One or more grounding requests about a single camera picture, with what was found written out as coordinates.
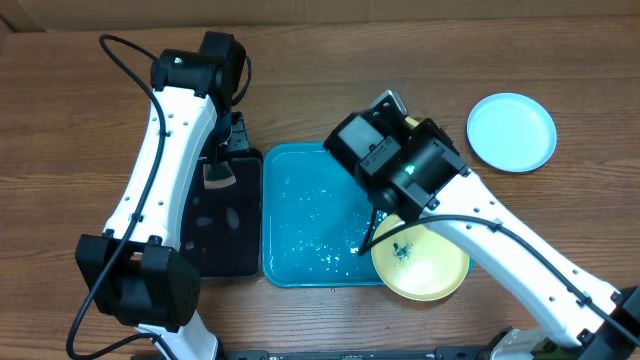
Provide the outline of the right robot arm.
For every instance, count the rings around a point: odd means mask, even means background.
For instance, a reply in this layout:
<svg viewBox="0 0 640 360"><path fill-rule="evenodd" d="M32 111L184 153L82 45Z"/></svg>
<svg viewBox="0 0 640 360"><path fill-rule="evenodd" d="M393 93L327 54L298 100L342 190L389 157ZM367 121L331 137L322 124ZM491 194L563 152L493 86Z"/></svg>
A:
<svg viewBox="0 0 640 360"><path fill-rule="evenodd" d="M512 214L430 118L410 119L387 91L346 117L323 147L377 209L402 222L371 247L421 226L467 253L539 326L507 328L481 359L627 359L639 347L639 290L575 265Z"/></svg>

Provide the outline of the light blue plate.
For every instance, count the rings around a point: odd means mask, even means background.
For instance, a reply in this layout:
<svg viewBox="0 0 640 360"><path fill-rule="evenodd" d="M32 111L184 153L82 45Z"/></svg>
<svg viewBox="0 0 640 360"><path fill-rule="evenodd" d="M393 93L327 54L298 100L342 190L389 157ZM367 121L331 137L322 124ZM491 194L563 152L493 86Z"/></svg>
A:
<svg viewBox="0 0 640 360"><path fill-rule="evenodd" d="M550 113L535 100L517 93L497 93L471 110L466 135L473 152L487 165L510 173L544 166L557 145Z"/></svg>

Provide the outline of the orange green sponge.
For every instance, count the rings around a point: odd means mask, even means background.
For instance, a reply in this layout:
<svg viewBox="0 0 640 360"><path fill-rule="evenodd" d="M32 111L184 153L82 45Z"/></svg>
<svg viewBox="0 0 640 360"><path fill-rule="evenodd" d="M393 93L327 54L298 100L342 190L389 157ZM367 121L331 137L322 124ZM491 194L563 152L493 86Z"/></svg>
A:
<svg viewBox="0 0 640 360"><path fill-rule="evenodd" d="M203 165L203 185L206 190L229 187L236 183L236 177L228 162Z"/></svg>

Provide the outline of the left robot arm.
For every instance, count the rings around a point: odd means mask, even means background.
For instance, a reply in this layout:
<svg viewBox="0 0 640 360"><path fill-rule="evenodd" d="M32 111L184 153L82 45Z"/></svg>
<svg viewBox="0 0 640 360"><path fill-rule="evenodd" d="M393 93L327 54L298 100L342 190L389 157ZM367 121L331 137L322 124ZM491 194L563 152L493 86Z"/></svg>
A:
<svg viewBox="0 0 640 360"><path fill-rule="evenodd" d="M114 41L151 59L143 81L108 47ZM99 44L149 98L148 126L123 196L98 236L81 235L76 263L89 293L71 325L66 353L91 305L135 329L135 334L92 353L104 356L138 339L150 340L166 359L221 359L220 339L196 307L199 271L180 255L189 188L199 165L216 166L232 138L233 106L251 80L245 48L229 33L205 33L196 52L166 49L154 55L110 34Z"/></svg>

